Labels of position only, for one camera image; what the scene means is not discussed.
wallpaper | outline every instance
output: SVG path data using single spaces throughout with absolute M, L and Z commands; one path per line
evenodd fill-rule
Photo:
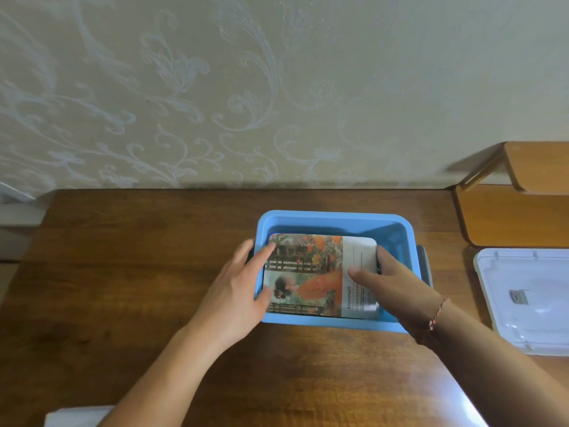
M 0 0 L 0 181 L 445 187 L 493 144 L 567 138 L 568 8 Z

hand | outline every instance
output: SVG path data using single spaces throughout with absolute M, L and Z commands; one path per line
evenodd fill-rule
M 253 240 L 245 240 L 227 262 L 205 294 L 200 307 L 188 324 L 215 339 L 223 352 L 245 337 L 263 318 L 271 300 L 270 288 L 254 299 L 257 275 L 275 249 L 274 243 L 263 247 L 246 265 Z
M 444 298 L 381 246 L 377 247 L 377 259 L 381 274 L 355 268 L 350 268 L 348 274 L 356 283 L 367 287 L 380 306 L 395 316 L 417 340 L 427 330 Z

person's left hand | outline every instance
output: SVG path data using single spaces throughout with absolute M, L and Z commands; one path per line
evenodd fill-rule
M 233 258 L 221 269 L 205 294 L 200 307 L 188 324 L 215 340 L 223 352 L 245 337 L 263 318 L 271 300 L 271 289 L 265 287 L 254 299 L 257 275 L 275 249 L 269 243 L 245 264 L 253 240 L 245 240 Z

person's right hand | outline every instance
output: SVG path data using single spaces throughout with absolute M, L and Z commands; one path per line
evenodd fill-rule
M 381 246 L 377 247 L 377 259 L 381 274 L 350 268 L 349 276 L 367 287 L 380 306 L 419 342 L 444 298 Z

forearm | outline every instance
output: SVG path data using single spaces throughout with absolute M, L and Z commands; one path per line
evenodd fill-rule
M 100 427 L 179 427 L 217 356 L 211 338 L 189 323 L 174 335 Z
M 490 426 L 569 425 L 569 392 L 528 356 L 451 303 L 429 346 Z

